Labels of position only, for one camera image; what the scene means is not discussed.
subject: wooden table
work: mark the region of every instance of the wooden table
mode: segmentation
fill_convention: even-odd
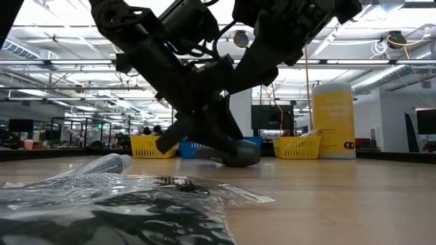
[[[0,163],[0,182],[36,182],[97,157]],[[128,174],[193,176],[276,199],[226,209],[239,244],[436,244],[436,165],[284,161],[247,169],[203,161],[136,159]]]

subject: clear plastic bag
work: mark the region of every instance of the clear plastic bag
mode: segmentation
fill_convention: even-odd
[[[50,179],[0,190],[0,244],[235,244],[223,207],[269,201],[186,177]]]

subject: person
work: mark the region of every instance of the person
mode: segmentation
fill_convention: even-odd
[[[145,134],[146,136],[150,136],[151,135],[150,128],[149,127],[145,127],[144,131],[143,131],[143,134]]]
[[[154,132],[154,135],[156,135],[156,136],[161,136],[161,135],[164,134],[163,131],[162,131],[162,128],[159,125],[156,125],[153,128],[153,132]]]

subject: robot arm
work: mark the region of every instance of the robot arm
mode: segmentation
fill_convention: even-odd
[[[220,92],[271,84],[277,65],[295,64],[302,48],[334,16],[345,22],[362,9],[358,0],[235,0],[234,21],[220,31],[207,8],[217,0],[175,0],[159,17],[123,0],[90,2],[99,32],[124,51],[117,55],[116,69],[135,68],[155,88],[156,98],[164,98],[178,112],[177,122],[157,140],[158,149],[166,152],[187,135],[232,156],[238,154],[238,145],[229,137],[241,140],[243,135],[230,112],[230,96]],[[232,58],[219,56],[216,46],[236,22],[253,27],[256,39],[234,69]],[[214,48],[208,50],[206,43],[211,42]],[[181,63],[176,54],[210,58]],[[197,68],[198,63],[204,66]]]

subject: yellow basket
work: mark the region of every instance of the yellow basket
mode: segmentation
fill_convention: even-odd
[[[274,152],[281,159],[317,159],[321,137],[278,137]]]
[[[131,152],[134,158],[168,159],[176,154],[177,145],[165,154],[160,153],[156,148],[157,139],[159,136],[130,136]]]

